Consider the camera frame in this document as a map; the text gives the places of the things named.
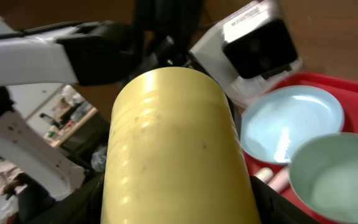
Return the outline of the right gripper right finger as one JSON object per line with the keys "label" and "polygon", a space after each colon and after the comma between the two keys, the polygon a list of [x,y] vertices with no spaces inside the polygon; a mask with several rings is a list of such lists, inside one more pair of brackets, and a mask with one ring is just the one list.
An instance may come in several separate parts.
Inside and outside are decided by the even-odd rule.
{"label": "right gripper right finger", "polygon": [[260,179],[250,176],[250,182],[263,224],[319,224]]}

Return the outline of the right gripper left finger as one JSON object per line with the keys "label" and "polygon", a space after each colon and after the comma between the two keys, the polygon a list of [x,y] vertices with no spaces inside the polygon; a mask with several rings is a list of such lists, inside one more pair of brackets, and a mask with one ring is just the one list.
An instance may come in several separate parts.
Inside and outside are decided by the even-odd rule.
{"label": "right gripper left finger", "polygon": [[96,175],[29,224],[100,224],[104,175]]}

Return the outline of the white plastic fork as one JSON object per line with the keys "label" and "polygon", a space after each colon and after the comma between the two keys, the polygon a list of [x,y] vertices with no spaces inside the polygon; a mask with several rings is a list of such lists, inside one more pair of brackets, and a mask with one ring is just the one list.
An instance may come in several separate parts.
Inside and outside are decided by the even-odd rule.
{"label": "white plastic fork", "polygon": [[289,168],[288,166],[282,168],[268,183],[268,186],[276,191],[282,193],[290,185]]}

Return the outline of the white plastic spoon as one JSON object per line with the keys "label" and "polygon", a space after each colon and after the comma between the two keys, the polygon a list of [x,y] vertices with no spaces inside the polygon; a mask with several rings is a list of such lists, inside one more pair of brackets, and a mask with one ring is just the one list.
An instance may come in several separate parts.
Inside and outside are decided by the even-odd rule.
{"label": "white plastic spoon", "polygon": [[269,183],[271,181],[271,179],[274,177],[274,173],[272,171],[272,169],[268,168],[268,167],[264,167],[261,168],[259,171],[257,171],[254,174],[254,177],[258,178],[259,180],[261,180],[263,183]]}

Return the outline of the mint green bowl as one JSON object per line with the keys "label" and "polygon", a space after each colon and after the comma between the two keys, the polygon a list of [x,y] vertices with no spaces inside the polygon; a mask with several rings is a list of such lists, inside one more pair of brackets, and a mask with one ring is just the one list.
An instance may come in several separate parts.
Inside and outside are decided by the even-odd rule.
{"label": "mint green bowl", "polygon": [[358,223],[358,134],[308,141],[292,157],[289,176],[296,196],[315,213]]}

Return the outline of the light blue small bowl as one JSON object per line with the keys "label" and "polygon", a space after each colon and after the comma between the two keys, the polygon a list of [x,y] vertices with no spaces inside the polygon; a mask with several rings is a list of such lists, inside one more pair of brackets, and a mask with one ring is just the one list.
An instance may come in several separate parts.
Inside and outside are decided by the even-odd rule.
{"label": "light blue small bowl", "polygon": [[328,91],[306,85],[274,90],[250,105],[241,123],[243,150],[262,162],[287,164],[301,145],[338,133],[344,109]]}

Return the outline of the yellow plastic cup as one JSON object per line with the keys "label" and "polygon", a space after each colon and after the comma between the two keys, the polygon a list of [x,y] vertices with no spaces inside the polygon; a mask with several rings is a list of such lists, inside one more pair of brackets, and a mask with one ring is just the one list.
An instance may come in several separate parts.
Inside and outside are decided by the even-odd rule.
{"label": "yellow plastic cup", "polygon": [[118,94],[101,222],[260,222],[228,102],[212,78],[158,68]]}

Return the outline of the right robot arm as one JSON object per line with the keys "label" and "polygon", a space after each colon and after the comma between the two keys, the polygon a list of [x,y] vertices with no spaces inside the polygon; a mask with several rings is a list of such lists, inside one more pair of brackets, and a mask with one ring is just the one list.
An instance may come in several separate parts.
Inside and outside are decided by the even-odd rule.
{"label": "right robot arm", "polygon": [[[110,144],[102,223],[313,223],[313,218],[247,173],[231,113],[214,98],[211,121],[173,121],[141,133],[126,127]],[[48,191],[78,193],[81,171],[52,149],[16,113],[0,86],[0,156]]]}

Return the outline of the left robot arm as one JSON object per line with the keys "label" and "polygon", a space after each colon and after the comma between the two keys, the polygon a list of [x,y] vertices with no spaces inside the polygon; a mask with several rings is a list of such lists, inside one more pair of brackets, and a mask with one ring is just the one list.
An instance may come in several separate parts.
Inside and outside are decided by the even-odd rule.
{"label": "left robot arm", "polygon": [[134,68],[133,30],[115,21],[63,22],[0,34],[0,86],[120,81]]}

